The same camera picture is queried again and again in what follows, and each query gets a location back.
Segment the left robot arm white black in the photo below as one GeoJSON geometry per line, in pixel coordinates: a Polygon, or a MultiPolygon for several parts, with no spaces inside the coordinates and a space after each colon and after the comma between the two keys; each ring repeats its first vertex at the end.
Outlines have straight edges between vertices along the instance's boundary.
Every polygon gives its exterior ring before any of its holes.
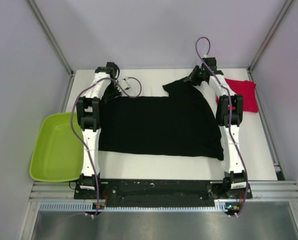
{"type": "Polygon", "coordinates": [[[99,138],[101,133],[100,105],[122,95],[117,87],[120,74],[118,65],[107,62],[94,72],[91,86],[78,95],[75,110],[77,123],[82,132],[83,165],[78,185],[91,198],[98,198],[103,191],[99,183],[98,161],[99,138]]]}

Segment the black t shirt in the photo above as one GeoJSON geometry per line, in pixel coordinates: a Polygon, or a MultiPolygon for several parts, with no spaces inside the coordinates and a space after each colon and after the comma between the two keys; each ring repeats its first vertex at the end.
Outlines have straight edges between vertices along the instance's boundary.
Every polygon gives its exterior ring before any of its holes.
{"type": "Polygon", "coordinates": [[[100,151],[224,160],[214,113],[183,79],[163,85],[167,96],[121,96],[100,105],[100,151]]]}

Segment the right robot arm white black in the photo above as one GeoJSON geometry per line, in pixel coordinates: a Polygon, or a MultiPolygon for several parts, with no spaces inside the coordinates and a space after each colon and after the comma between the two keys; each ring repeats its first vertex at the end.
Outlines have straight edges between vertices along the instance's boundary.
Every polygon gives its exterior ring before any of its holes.
{"type": "Polygon", "coordinates": [[[248,187],[248,174],[239,144],[244,98],[226,82],[224,73],[217,68],[215,57],[201,58],[201,66],[195,66],[184,81],[192,86],[206,82],[218,98],[215,119],[220,128],[227,158],[222,192],[226,197],[234,198],[242,189],[248,187]]]}

